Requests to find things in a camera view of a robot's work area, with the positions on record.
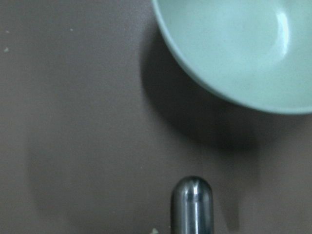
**stainless steel object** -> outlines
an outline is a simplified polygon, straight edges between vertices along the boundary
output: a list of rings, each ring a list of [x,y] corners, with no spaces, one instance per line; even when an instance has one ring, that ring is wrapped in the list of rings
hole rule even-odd
[[[196,176],[182,179],[172,196],[172,234],[213,234],[213,195]]]

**ceramic bowl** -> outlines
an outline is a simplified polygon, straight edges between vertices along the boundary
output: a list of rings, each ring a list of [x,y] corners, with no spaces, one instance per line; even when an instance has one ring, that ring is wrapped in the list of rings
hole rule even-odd
[[[198,84],[234,103],[312,112],[311,0],[153,0],[163,37]]]

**crumb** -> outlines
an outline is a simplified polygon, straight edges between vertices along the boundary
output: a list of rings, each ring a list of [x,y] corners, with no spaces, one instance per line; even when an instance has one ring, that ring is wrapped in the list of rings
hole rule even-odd
[[[157,229],[156,229],[156,228],[153,228],[153,230],[152,230],[151,234],[159,234],[159,232],[157,231]]]

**shiny metal tip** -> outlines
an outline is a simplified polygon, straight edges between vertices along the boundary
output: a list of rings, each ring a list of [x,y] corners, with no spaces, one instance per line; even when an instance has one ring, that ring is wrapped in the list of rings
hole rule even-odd
[[[200,177],[182,179],[172,196],[172,234],[213,234],[213,196]]]

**light green bowl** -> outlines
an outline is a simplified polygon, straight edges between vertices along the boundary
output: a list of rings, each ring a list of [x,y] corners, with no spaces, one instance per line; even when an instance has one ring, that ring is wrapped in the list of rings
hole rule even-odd
[[[312,112],[312,0],[153,0],[180,66],[253,109]]]

